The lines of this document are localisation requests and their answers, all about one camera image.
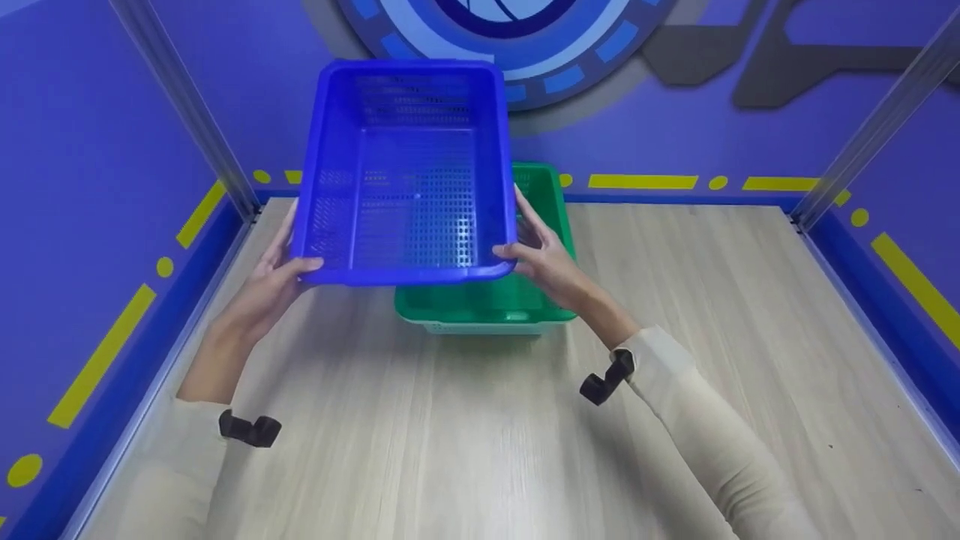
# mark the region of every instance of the white sleeve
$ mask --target white sleeve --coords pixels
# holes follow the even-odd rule
[[[226,405],[174,400],[133,480],[117,540],[200,539],[227,451],[218,420]]]
[[[660,327],[618,349],[634,355],[627,379],[660,418],[693,475],[741,540],[819,538],[773,455]]]

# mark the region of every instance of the person's left hand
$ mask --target person's left hand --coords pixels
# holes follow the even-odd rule
[[[324,265],[322,258],[288,260],[297,203],[290,207],[270,247],[218,317],[218,323],[250,347],[263,339],[287,308],[308,288],[300,274]]]

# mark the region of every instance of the black wrist strap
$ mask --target black wrist strap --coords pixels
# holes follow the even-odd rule
[[[613,390],[634,373],[634,354],[630,351],[616,349],[611,353],[611,359],[603,379],[591,373],[580,385],[580,394],[594,405],[604,403],[613,394]]]
[[[220,435],[227,439],[236,439],[256,448],[270,448],[274,446],[276,436],[283,426],[269,416],[261,416],[256,422],[233,416],[233,409],[229,408],[220,415]]]

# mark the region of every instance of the plastic basket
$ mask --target plastic basket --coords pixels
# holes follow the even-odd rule
[[[557,170],[517,162],[513,173],[520,191],[576,258]],[[398,287],[394,307],[400,317],[432,333],[539,334],[575,317],[517,274],[493,282]]]
[[[492,280],[516,240],[503,74],[481,61],[335,61],[317,87],[291,253],[308,282]]]

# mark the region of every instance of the green plastic basket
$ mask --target green plastic basket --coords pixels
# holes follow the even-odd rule
[[[575,259],[557,169],[517,161],[513,169],[520,191]],[[517,274],[492,282],[397,287],[394,307],[407,321],[447,334],[536,335],[576,316]]]

